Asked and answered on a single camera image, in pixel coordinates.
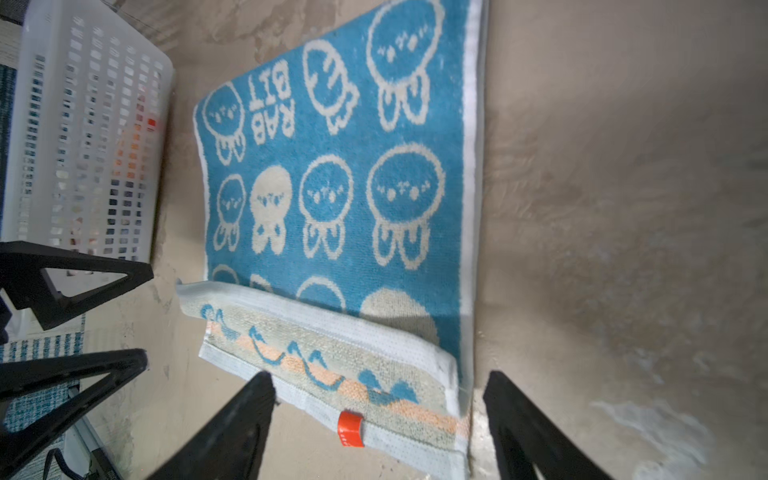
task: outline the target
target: concrete floor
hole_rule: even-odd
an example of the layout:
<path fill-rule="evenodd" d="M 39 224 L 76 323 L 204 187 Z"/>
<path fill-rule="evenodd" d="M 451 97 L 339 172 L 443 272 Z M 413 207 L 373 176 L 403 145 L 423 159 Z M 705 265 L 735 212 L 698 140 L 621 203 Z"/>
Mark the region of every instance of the concrete floor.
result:
<path fill-rule="evenodd" d="M 90 414 L 126 478 L 243 385 L 197 358 L 205 325 L 174 296 L 203 272 L 193 106 L 378 3 L 124 4 L 177 68 L 155 280 L 87 322 L 87 351 L 149 353 Z M 615 478 L 765 478 L 767 51 L 762 2 L 491 1 L 476 399 L 503 370 Z M 494 478 L 476 406 L 474 475 Z M 261 478 L 425 476 L 282 404 Z"/>

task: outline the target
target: folded towel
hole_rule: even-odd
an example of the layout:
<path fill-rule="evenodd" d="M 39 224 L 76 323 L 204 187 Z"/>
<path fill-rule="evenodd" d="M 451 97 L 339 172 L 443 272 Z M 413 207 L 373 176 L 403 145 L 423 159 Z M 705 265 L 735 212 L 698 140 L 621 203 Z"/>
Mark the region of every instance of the folded towel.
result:
<path fill-rule="evenodd" d="M 366 446 L 440 478 L 467 472 L 484 11 L 384 4 L 194 112 L 216 281 L 179 294 L 200 356 L 268 369 L 330 428 L 362 413 Z"/>

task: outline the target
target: white plastic basket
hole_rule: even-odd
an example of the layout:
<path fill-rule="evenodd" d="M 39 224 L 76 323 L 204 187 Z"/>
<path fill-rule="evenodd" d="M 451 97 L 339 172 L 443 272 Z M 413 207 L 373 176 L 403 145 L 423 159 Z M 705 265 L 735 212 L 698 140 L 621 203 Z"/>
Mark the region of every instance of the white plastic basket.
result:
<path fill-rule="evenodd" d="M 173 65 L 100 0 L 32 0 L 2 241 L 147 262 Z M 114 274 L 49 271 L 65 295 Z"/>

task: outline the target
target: towel hem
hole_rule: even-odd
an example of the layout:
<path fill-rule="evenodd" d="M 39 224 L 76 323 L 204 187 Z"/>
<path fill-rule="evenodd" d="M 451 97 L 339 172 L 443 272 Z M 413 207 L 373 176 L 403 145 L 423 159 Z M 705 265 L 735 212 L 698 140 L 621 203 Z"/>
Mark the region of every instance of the towel hem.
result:
<path fill-rule="evenodd" d="M 250 380 L 260 369 L 222 349 L 203 342 L 199 356 L 215 366 Z M 328 429 L 335 431 L 341 410 L 304 392 L 284 380 L 272 376 L 277 396 L 302 409 Z M 398 435 L 377 425 L 363 423 L 362 442 L 366 447 L 381 450 L 422 472 L 428 472 L 445 480 L 465 480 L 468 477 L 466 451 L 450 451 L 426 445 Z"/>
<path fill-rule="evenodd" d="M 411 333 L 231 283 L 207 281 L 180 284 L 176 287 L 176 294 L 182 304 L 185 296 L 197 294 L 226 297 L 232 303 L 239 303 L 299 328 L 420 369 L 445 389 L 446 412 L 460 417 L 456 359 L 445 350 Z M 392 340 L 387 344 L 396 345 L 396 348 L 385 348 L 385 343 L 380 341 L 385 337 Z"/>
<path fill-rule="evenodd" d="M 200 138 L 200 129 L 197 128 L 197 107 L 200 104 L 195 104 L 192 111 L 192 123 L 194 126 L 194 137 L 197 140 L 197 151 L 200 152 L 200 166 L 203 169 L 203 192 L 205 199 L 205 231 L 203 232 L 203 246 L 208 245 L 208 224 L 210 222 L 210 188 L 208 187 L 208 162 L 205 159 L 205 148 L 203 147 L 203 139 Z M 205 255 L 205 263 L 203 266 L 203 278 L 202 280 L 208 280 L 208 250 L 203 248 L 203 255 Z"/>

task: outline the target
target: blue wave pattern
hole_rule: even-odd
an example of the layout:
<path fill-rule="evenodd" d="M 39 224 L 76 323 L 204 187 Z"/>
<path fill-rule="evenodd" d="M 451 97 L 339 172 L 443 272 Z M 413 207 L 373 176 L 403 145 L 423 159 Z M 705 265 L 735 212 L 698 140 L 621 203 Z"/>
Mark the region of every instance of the blue wave pattern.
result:
<path fill-rule="evenodd" d="M 209 320 L 211 322 L 219 323 L 221 325 L 221 331 L 224 334 L 224 337 L 230 341 L 234 342 L 237 339 L 240 338 L 240 334 L 236 332 L 235 330 L 231 329 L 227 324 L 224 322 L 224 312 L 222 309 L 215 309 L 212 305 L 209 303 L 206 303 L 203 305 L 203 308 L 200 309 L 200 316 L 205 319 Z M 248 336 L 250 337 L 250 341 L 253 344 L 253 349 L 256 350 L 257 355 L 267 364 L 271 366 L 280 366 L 283 363 L 283 360 L 286 357 L 286 354 L 288 355 L 295 355 L 301 358 L 301 361 L 304 365 L 304 373 L 306 376 L 314 383 L 316 386 L 320 387 L 323 390 L 326 390 L 328 392 L 335 392 L 339 389 L 342 383 L 344 383 L 344 380 L 346 379 L 345 376 L 340 376 L 339 379 L 337 379 L 334 383 L 331 385 L 328 385 L 327 383 L 321 382 L 318 380 L 310 371 L 310 363 L 317 363 L 318 365 L 322 366 L 324 369 L 328 369 L 328 365 L 326 364 L 325 359 L 323 358 L 323 354 L 315 349 L 310 353 L 309 358 L 304 359 L 304 355 L 301 353 L 301 349 L 299 348 L 299 343 L 296 342 L 296 340 L 292 340 L 291 343 L 288 344 L 288 348 L 286 349 L 286 352 L 283 352 L 278 356 L 276 359 L 269 359 L 267 358 L 259 348 L 258 343 L 262 343 L 264 345 L 269 345 L 269 343 L 264 339 L 264 337 L 259 333 L 259 330 L 255 326 L 251 326 L 248 330 Z M 416 393 L 413 391 L 413 388 L 411 388 L 410 385 L 405 380 L 400 380 L 397 383 L 395 383 L 394 386 L 390 389 L 389 392 L 385 392 L 382 389 L 381 384 L 379 383 L 379 380 L 376 379 L 376 375 L 369 369 L 365 369 L 357 377 L 358 381 L 362 383 L 368 392 L 368 400 L 376 406 L 387 406 L 391 403 L 397 402 L 398 400 L 408 400 L 409 402 L 413 402 L 415 404 L 419 404 L 419 399 L 416 397 Z"/>

